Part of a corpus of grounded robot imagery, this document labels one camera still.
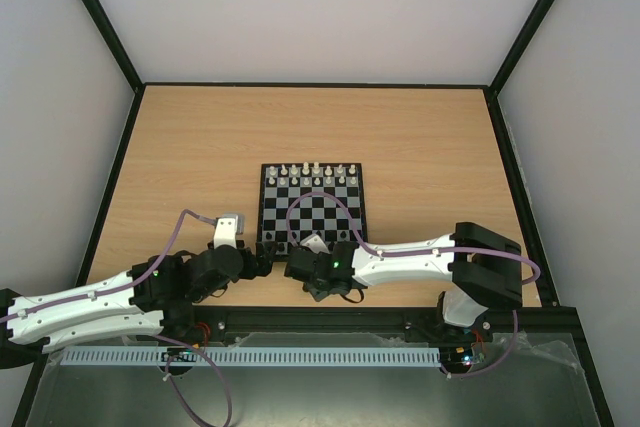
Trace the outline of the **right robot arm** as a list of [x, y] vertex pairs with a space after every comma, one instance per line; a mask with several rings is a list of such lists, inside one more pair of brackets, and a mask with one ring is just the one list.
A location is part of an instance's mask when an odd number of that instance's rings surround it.
[[471, 222], [451, 234], [422, 242], [374, 245], [340, 241], [326, 246], [318, 236], [292, 247], [284, 275], [302, 283], [320, 302], [336, 295], [394, 282], [446, 281], [436, 326], [445, 337], [460, 337], [489, 310], [522, 306], [521, 247]]

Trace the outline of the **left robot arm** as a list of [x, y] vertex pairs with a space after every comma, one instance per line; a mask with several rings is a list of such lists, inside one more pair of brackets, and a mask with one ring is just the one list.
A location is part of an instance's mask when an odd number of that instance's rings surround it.
[[66, 346], [124, 335], [187, 339], [194, 304], [223, 295], [240, 280], [266, 277], [275, 242], [243, 242], [199, 253], [151, 257], [106, 280], [55, 294], [1, 292], [1, 366], [12, 369]]

